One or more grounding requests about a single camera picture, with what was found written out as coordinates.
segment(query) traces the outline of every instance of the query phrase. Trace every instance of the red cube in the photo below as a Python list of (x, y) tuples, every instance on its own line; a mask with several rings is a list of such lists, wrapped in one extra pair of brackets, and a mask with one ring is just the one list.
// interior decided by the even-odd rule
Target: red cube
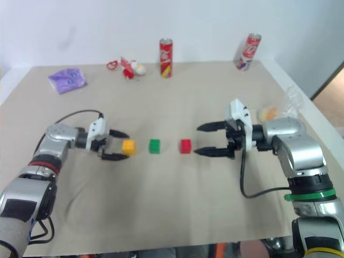
[(181, 147), (181, 154), (190, 154), (191, 153), (191, 140), (182, 139), (180, 147)]

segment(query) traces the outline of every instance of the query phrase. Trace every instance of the small cube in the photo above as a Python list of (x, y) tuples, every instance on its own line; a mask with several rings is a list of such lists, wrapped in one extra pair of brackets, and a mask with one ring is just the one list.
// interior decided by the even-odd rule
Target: small cube
[(159, 139), (151, 139), (149, 141), (149, 153), (160, 154), (160, 140)]
[(182, 139), (181, 140), (181, 154), (190, 154), (191, 153), (191, 140)]
[(122, 145), (122, 151), (125, 155), (128, 155), (128, 156), (135, 155), (135, 141), (124, 140), (123, 145)]

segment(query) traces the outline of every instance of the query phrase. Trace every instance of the black cable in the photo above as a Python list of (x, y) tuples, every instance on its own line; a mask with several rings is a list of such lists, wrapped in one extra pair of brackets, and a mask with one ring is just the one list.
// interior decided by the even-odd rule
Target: black cable
[(35, 240), (35, 239), (38, 239), (38, 238), (43, 238), (45, 237), (47, 234), (48, 234), (48, 229), (47, 227), (44, 225), (44, 223), (40, 220), (38, 221), (39, 225), (42, 227), (44, 233), (43, 234), (39, 234), (39, 235), (34, 235), (31, 237), (31, 240)]
[[(99, 114), (99, 117), (103, 117), (103, 113), (101, 113), (101, 112), (98, 111), (98, 110), (94, 110), (94, 109), (84, 109), (84, 110), (75, 111), (75, 112), (73, 112), (73, 113), (70, 113), (70, 114), (68, 114), (68, 115), (66, 115), (66, 116), (64, 116), (64, 117), (62, 117), (62, 118), (60, 118), (59, 120), (57, 120), (57, 121), (55, 122), (55, 124), (57, 124), (57, 123), (59, 123), (59, 122), (65, 120), (65, 119), (68, 118), (68, 117), (71, 117), (71, 116), (73, 116), (73, 115), (75, 115), (75, 114), (83, 113), (83, 112), (95, 112), (95, 113), (98, 113), (98, 114)], [(34, 149), (34, 152), (33, 152), (33, 153), (36, 153), (36, 151), (38, 150), (39, 146), (41, 145), (41, 143), (42, 143), (42, 141), (43, 141), (43, 139), (44, 139), (44, 136), (45, 136), (45, 133), (44, 133), (44, 134), (42, 135), (42, 137), (39, 139), (39, 141), (38, 141), (38, 143), (37, 143), (37, 145), (36, 145), (36, 148)]]
[(39, 244), (39, 243), (49, 243), (55, 236), (55, 228), (54, 228), (54, 224), (53, 221), (51, 219), (51, 217), (48, 218), (49, 224), (50, 224), (50, 228), (52, 230), (51, 236), (49, 239), (47, 240), (36, 240), (36, 241), (30, 241), (28, 244), (29, 245), (35, 245), (35, 244)]
[(246, 139), (245, 139), (245, 135), (242, 137), (242, 153), (241, 153), (241, 168), (240, 168), (240, 191), (241, 194), (248, 199), (252, 199), (252, 198), (256, 198), (258, 196), (267, 194), (269, 192), (273, 192), (273, 191), (280, 191), (280, 190), (289, 190), (289, 187), (276, 187), (276, 188), (271, 188), (271, 189), (267, 189), (258, 193), (255, 193), (254, 195), (247, 195), (245, 193), (245, 190), (243, 188), (243, 177), (244, 177), (244, 173), (245, 173), (245, 162), (246, 162)]

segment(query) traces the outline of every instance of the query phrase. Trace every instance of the yellow cube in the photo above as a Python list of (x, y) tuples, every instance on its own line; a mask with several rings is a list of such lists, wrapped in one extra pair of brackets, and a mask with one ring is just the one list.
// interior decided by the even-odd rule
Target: yellow cube
[(128, 156), (135, 155), (135, 141), (124, 140), (123, 145), (122, 145), (122, 151), (125, 155), (128, 155)]

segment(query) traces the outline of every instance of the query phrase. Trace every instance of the soda can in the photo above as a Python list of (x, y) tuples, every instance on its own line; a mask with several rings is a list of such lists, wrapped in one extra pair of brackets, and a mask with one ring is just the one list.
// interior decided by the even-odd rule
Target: soda can
[(172, 47), (171, 39), (160, 40), (160, 74), (164, 78), (172, 76)]
[(262, 36), (256, 33), (248, 35), (245, 48), (243, 49), (239, 63), (236, 66), (239, 70), (246, 71), (249, 68), (261, 39)]

